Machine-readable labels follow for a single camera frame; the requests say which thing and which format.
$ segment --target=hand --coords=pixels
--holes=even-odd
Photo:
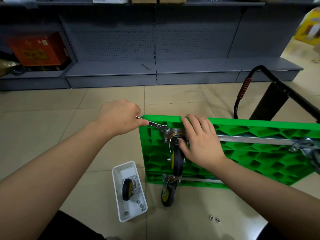
[[[190,141],[190,149],[184,140],[179,140],[180,148],[185,156],[204,169],[217,165],[220,161],[226,159],[214,126],[208,118],[194,114],[187,114],[186,116],[191,124],[186,117],[181,117],[181,120]]]
[[[126,134],[139,126],[148,125],[149,122],[140,117],[141,109],[138,105],[125,99],[112,101],[102,105],[96,122],[106,134],[111,137]]]

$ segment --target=white plastic basket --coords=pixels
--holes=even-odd
[[[134,161],[124,163],[112,169],[113,185],[115,191],[115,198],[118,207],[118,216],[120,222],[126,222],[132,218],[146,213],[148,205],[146,197],[144,196],[141,181],[139,178],[137,166]],[[122,187],[125,179],[133,179],[137,186],[134,195],[130,200],[124,201],[122,199]]]

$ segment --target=black metal frame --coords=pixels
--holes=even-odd
[[[320,123],[320,110],[307,101],[304,97],[296,91],[283,84],[277,77],[274,76],[265,66],[259,65],[252,69],[247,78],[245,79],[242,88],[238,94],[237,100],[234,105],[234,118],[238,119],[238,105],[243,98],[255,72],[262,71],[272,83],[268,87],[266,93],[262,97],[258,106],[250,117],[250,120],[272,120],[285,102],[292,98],[311,116],[313,116],[317,123]]]

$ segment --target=black rubber wheel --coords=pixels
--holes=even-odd
[[[132,183],[131,179],[127,178],[124,181],[123,187],[122,187],[122,199],[124,201],[130,200],[130,198],[132,196],[132,186],[133,186],[133,183]]]
[[[184,153],[180,149],[178,145],[176,145],[173,149],[172,158],[171,158],[171,166],[173,169],[173,175],[176,177],[182,176],[184,165]]]
[[[172,206],[172,204],[174,203],[174,193],[175,193],[175,189],[170,184],[167,185],[167,191],[165,193],[165,196],[163,196],[161,192],[161,202],[164,207]]]

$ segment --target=open-end wrench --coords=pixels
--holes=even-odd
[[[167,125],[162,125],[162,124],[157,124],[157,123],[154,123],[152,121],[149,121],[149,125],[152,126],[152,127],[155,127],[157,128],[160,132],[163,132],[165,133],[165,130],[166,129],[169,129],[169,127]]]

